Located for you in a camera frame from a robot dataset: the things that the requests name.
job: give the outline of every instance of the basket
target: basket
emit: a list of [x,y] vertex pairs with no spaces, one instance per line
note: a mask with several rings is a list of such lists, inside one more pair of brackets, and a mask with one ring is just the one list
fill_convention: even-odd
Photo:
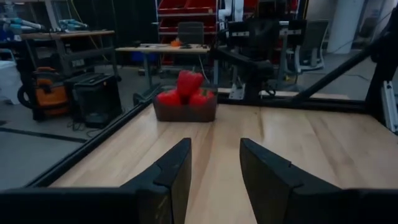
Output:
[[170,106],[165,105],[157,100],[153,100],[156,118],[159,121],[167,122],[212,122],[216,118],[217,109],[217,92],[213,88],[205,88],[214,93],[215,97],[207,101],[201,106],[181,105]]

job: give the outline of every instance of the desk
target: desk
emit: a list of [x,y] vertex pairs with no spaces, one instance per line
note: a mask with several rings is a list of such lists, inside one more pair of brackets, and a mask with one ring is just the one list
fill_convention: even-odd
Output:
[[[95,64],[87,65],[84,67],[73,68],[73,66],[71,65],[72,61],[108,54],[108,55],[111,55],[111,63],[113,66],[114,74],[118,78],[120,78],[119,73],[118,73],[118,68],[116,66],[116,54],[114,51],[113,38],[112,38],[113,34],[114,34],[113,30],[76,31],[76,32],[71,32],[71,33],[33,33],[33,34],[21,34],[21,39],[25,40],[25,42],[27,44],[27,48],[28,48],[28,51],[30,53],[30,56],[32,58],[32,62],[34,64],[35,68],[37,68],[38,56],[37,56],[37,52],[36,52],[35,48],[31,47],[32,40],[53,40],[53,41],[55,41],[55,44],[57,46],[57,53],[60,56],[62,73],[65,76],[70,77],[75,72],[80,72],[80,71],[83,71],[86,69],[93,68],[97,65],[102,65],[102,64],[106,63],[106,62],[102,62],[101,64],[95,63]],[[63,42],[63,40],[77,38],[77,37],[90,37],[91,38],[91,36],[108,37],[108,38],[105,38],[105,41],[106,41],[106,44],[108,45],[108,47],[103,47],[103,48],[95,49],[95,50],[86,50],[86,51],[82,51],[82,52],[66,53],[65,43]]]
[[342,188],[398,188],[398,137],[365,114],[218,105],[213,123],[158,122],[150,105],[52,187],[120,186],[192,139],[186,224],[255,224],[239,163],[250,138]]
[[[172,47],[167,44],[142,44],[140,47],[120,47],[116,49],[118,52],[142,52],[144,54],[145,76],[148,79],[149,88],[152,87],[152,77],[149,74],[149,63],[147,54],[149,53],[168,53],[168,54],[207,54],[210,48],[204,49],[199,44],[191,44],[191,49],[181,49],[180,47]],[[218,61],[214,61],[213,83],[218,84]]]

